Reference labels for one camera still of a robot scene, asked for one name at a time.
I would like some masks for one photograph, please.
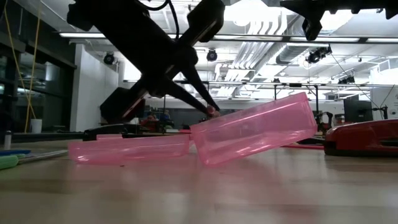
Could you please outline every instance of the transparent pink box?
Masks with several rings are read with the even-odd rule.
[[[117,164],[134,159],[164,159],[188,154],[189,134],[148,138],[98,135],[97,141],[70,142],[69,157],[79,164]]]
[[[310,138],[316,131],[305,93],[191,126],[199,158],[208,166]]]

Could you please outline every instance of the yellow cord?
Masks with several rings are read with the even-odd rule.
[[[34,53],[33,53],[32,75],[30,76],[29,99],[28,99],[29,104],[30,104],[30,101],[32,99],[33,76],[34,76],[34,73],[35,73],[35,66],[36,66],[37,42],[39,40],[39,29],[40,29],[41,12],[42,12],[42,1],[39,1],[39,9],[38,9],[38,12],[37,12],[37,28],[36,28],[35,49],[34,49]],[[25,133],[27,132],[27,124],[28,124],[28,121],[29,121],[29,109],[30,109],[30,107],[27,107],[27,109],[26,109]]]
[[[7,16],[7,4],[4,6],[4,17],[6,18],[8,37],[9,37],[9,39],[10,39],[12,54],[13,54],[13,56],[14,56],[15,65],[16,65],[16,67],[17,67],[17,72],[18,72],[19,78],[21,79],[22,87],[23,87],[23,89],[24,89],[24,91],[25,91],[25,96],[26,96],[26,99],[27,99],[27,101],[28,101],[28,107],[30,107],[30,108],[32,109],[33,117],[36,119],[36,115],[35,115],[35,113],[34,113],[34,111],[33,111],[32,104],[30,103],[29,97],[27,96],[27,92],[26,92],[26,89],[25,89],[24,81],[23,81],[23,79],[22,79],[21,71],[19,70],[18,59],[17,59],[17,55],[16,55],[16,53],[15,53],[15,48],[14,48],[14,42],[12,41],[12,37],[11,37],[10,23],[9,23],[9,21],[8,21],[8,16]]]

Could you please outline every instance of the desk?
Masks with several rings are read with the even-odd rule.
[[[194,154],[125,167],[77,166],[63,157],[0,171],[0,219],[8,224],[396,223],[397,177],[395,159],[325,157],[304,149],[274,149],[211,169]]]

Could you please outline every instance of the blue object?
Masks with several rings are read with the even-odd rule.
[[[11,156],[15,154],[29,154],[30,150],[6,150],[0,151],[0,156]]]

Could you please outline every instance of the ceiling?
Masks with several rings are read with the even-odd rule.
[[[37,13],[37,1],[34,0],[15,0],[32,13]],[[200,0],[175,0],[173,1],[178,15],[178,23],[180,25],[181,33],[188,29],[188,23],[186,16],[188,14],[188,5],[195,6]],[[235,1],[235,5],[242,4],[241,0]],[[266,0],[256,0],[263,2],[270,2]],[[151,6],[158,6],[162,4],[162,1],[142,1]],[[45,22],[59,30],[60,32],[79,32],[72,26],[65,22],[67,17],[68,5],[73,3],[73,0],[42,0],[44,7],[42,7],[42,18]],[[285,9],[279,9],[280,16],[268,19],[270,22],[267,29],[264,29],[263,34],[280,34],[280,35],[300,35],[297,31],[294,31],[294,27],[301,25],[302,18],[294,14],[293,12]],[[163,11],[151,12],[151,18],[168,34],[175,32],[174,21],[171,12],[168,7]],[[272,30],[272,25],[277,23],[277,29]],[[223,28],[219,34],[248,34],[252,32],[251,28],[255,27],[256,23],[249,23],[246,26],[237,26],[233,21],[225,21]],[[333,32],[327,33],[328,35],[338,36],[389,36],[398,37],[398,29],[392,29],[391,27],[398,27],[398,16],[393,17],[390,20],[386,20],[385,12],[376,14],[374,11],[361,12],[358,15],[353,15],[346,23],[342,26],[337,27]],[[254,34],[261,34],[261,30],[258,30]],[[87,40],[72,40],[75,42],[81,42],[86,44],[87,50],[102,52],[104,54],[107,51],[115,51],[116,55],[123,60],[123,56],[117,53],[117,49],[108,40],[91,40],[90,43]],[[273,78],[279,78],[282,82],[322,82],[322,83],[336,83],[338,81],[339,74],[344,75],[344,70],[354,70],[354,75],[357,83],[367,83],[369,81],[369,69],[376,66],[380,62],[384,62],[389,58],[398,57],[398,44],[397,45],[372,45],[372,44],[331,44],[333,55],[340,65],[336,63],[336,60],[327,56],[320,63],[313,65],[308,69],[303,59],[308,55],[308,51],[315,49],[316,47],[304,47],[301,48],[300,54],[296,55],[287,65],[275,65],[274,58],[281,54],[284,49],[282,45],[285,44],[262,44],[262,43],[244,43],[241,41],[211,41],[208,43],[198,43],[195,48],[199,57],[197,69],[201,71],[207,71],[207,74],[211,73],[210,80],[217,78],[218,81],[241,81],[243,78],[248,78],[252,82],[270,82]],[[216,49],[218,53],[218,60],[215,62],[207,62],[206,55],[208,49]],[[253,67],[248,66],[249,62],[255,61],[255,55],[259,54],[258,62],[253,62]],[[228,67],[225,69],[222,67],[226,65],[236,65],[241,62],[246,64],[245,69],[247,71],[241,72],[238,75],[228,75]],[[214,87],[215,91],[212,94],[217,96],[217,92],[223,88],[222,86]],[[237,91],[240,88],[235,88],[232,92],[234,95],[239,94]]]

